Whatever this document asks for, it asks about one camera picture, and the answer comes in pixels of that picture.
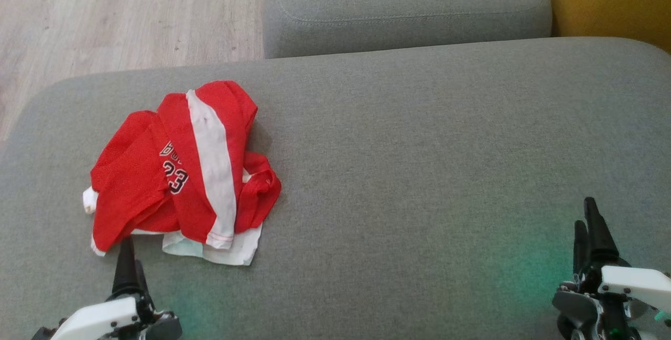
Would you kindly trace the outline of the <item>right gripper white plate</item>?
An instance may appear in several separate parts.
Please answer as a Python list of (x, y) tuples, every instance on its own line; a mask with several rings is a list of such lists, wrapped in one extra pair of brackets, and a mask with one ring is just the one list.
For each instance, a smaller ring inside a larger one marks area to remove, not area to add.
[(552, 299), (564, 340), (660, 340), (631, 325), (646, 311), (671, 327), (671, 274), (619, 265), (619, 250), (593, 197), (573, 224), (572, 279)]

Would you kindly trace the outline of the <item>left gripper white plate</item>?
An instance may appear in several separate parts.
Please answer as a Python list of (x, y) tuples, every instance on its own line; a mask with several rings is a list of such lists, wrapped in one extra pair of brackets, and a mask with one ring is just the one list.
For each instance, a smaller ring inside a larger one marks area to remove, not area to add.
[(134, 243), (120, 243), (111, 288), (103, 303), (78, 309), (55, 328), (39, 328), (31, 340), (180, 340), (182, 326), (172, 311), (156, 311)]

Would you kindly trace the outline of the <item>red jersey shirt white trim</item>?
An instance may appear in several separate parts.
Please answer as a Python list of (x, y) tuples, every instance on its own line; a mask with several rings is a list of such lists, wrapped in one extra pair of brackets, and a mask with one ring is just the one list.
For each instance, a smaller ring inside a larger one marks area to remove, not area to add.
[(132, 113), (103, 149), (83, 193), (93, 213), (91, 249), (105, 256), (130, 235), (160, 235), (161, 248), (173, 256), (199, 257), (233, 266), (250, 265), (262, 224), (282, 189), (268, 159), (245, 149), (242, 189), (237, 201), (236, 233), (230, 249), (217, 250), (187, 239), (180, 231), (168, 180), (177, 156), (157, 112)]

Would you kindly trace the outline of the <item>grey sofa cushion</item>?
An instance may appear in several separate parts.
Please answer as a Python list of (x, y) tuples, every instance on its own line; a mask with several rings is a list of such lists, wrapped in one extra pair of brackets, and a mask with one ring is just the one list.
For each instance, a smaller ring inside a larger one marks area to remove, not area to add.
[(550, 0), (265, 0), (264, 56), (545, 38)]

